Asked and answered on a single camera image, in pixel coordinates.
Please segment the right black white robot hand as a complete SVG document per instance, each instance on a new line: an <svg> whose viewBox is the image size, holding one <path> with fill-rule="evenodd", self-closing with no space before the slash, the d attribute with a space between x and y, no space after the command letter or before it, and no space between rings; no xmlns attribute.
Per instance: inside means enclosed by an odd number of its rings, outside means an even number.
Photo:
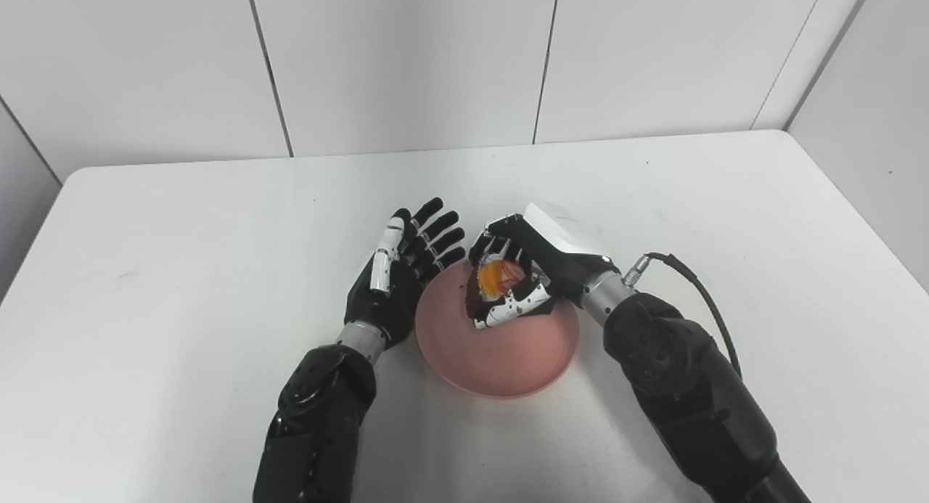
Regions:
<svg viewBox="0 0 929 503"><path fill-rule="evenodd" d="M636 292L605 246L551 203L530 203L521 214L485 225L468 261L475 275L497 261L513 261L523 271L517 284L500 293L478 283L467 293L467 315L477 329L550 314L561 300L604 327L618 305Z"/></svg>

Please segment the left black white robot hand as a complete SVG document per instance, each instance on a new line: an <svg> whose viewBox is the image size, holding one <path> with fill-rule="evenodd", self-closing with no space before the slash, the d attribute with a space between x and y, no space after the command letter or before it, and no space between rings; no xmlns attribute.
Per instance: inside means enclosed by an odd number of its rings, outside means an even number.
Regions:
<svg viewBox="0 0 929 503"><path fill-rule="evenodd" d="M399 208L346 297L346 324L374 327L385 350L404 341L425 288L465 258L464 229L440 197L416 212Z"/></svg>

